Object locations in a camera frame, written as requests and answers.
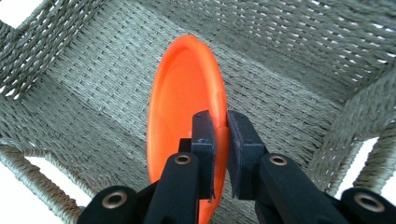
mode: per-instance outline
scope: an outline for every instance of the gray woven material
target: gray woven material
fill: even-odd
[[[361,142],[379,136],[355,182],[379,192],[396,165],[395,17],[390,1],[45,1],[18,29],[0,22],[1,162],[45,157],[90,196],[142,189],[154,75],[193,34],[216,55],[229,108],[320,189],[335,193]],[[231,195],[227,180],[213,222],[255,222]],[[66,222],[79,214],[43,201]]]

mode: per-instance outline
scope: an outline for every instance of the woven basket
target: woven basket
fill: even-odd
[[[217,57],[228,107],[321,190],[334,194],[378,136],[354,185],[380,192],[396,164],[395,31],[390,0],[45,0],[18,29],[0,22],[1,162],[64,222],[75,201],[25,156],[90,196],[147,186],[153,77],[169,44],[193,34]],[[227,180],[213,221],[255,222],[231,195]]]

